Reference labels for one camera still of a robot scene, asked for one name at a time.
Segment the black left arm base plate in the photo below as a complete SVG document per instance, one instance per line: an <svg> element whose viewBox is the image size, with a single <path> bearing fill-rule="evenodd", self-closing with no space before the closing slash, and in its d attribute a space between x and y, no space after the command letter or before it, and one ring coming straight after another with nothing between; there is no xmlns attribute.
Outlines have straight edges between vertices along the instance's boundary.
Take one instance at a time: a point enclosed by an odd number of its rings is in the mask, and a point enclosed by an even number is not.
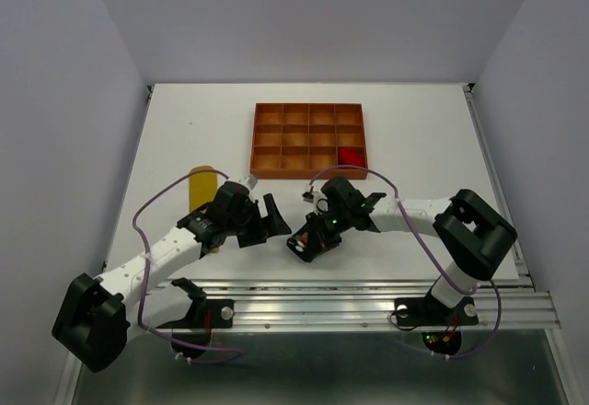
<svg viewBox="0 0 589 405"><path fill-rule="evenodd" d="M161 325L164 329L228 330L233 327L235 301L229 298L193 301L182 318Z"/></svg>

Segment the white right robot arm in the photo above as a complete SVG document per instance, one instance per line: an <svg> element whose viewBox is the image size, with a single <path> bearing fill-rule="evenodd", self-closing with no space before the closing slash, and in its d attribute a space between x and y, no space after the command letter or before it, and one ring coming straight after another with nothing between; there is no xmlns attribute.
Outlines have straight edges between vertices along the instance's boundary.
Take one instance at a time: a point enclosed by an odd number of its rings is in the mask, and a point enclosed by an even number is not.
<svg viewBox="0 0 589 405"><path fill-rule="evenodd" d="M406 327L433 325L457 314L479 283L492 280L517 240L514 227L468 189L446 199L411 200L396 192L363 195L338 176L320 191L306 191L303 198L313 210L286 246L304 262L337 248L351 229L410 233L422 248L426 236L442 241L452 262L434 265L440 275L424 297L403 301L400 318Z"/></svg>

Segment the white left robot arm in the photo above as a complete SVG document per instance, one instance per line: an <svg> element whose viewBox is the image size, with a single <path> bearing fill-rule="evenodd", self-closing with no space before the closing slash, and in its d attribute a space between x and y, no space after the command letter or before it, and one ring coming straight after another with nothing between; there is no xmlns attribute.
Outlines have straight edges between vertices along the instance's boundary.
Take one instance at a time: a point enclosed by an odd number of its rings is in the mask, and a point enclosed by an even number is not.
<svg viewBox="0 0 589 405"><path fill-rule="evenodd" d="M169 275L221 247L228 237L246 248L291 234L272 195L264 195L267 213L262 215L250 193L248 185L228 180L211 201L180 218L143 253L99 276L77 276L52 326L53 338L90 371L102 371L126 346L131 313L143 313L148 291Z"/></svg>

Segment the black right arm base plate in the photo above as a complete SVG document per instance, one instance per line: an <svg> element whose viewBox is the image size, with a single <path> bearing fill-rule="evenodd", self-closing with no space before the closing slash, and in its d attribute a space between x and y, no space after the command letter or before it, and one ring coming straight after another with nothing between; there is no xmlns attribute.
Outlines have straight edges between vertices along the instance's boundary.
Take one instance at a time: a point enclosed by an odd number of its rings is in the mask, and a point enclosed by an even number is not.
<svg viewBox="0 0 589 405"><path fill-rule="evenodd" d="M428 296L397 298L390 318L403 330L479 324L474 299L469 296L464 297L455 307L446 307Z"/></svg>

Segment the red sock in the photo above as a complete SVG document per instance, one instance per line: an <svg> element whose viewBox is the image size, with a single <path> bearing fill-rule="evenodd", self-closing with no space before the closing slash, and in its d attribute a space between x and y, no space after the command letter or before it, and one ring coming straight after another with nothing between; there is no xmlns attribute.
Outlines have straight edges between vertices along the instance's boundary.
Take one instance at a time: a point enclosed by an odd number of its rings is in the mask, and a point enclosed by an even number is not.
<svg viewBox="0 0 589 405"><path fill-rule="evenodd" d="M340 165L347 166L364 166L362 153L354 147L341 147L338 150L338 161Z"/></svg>

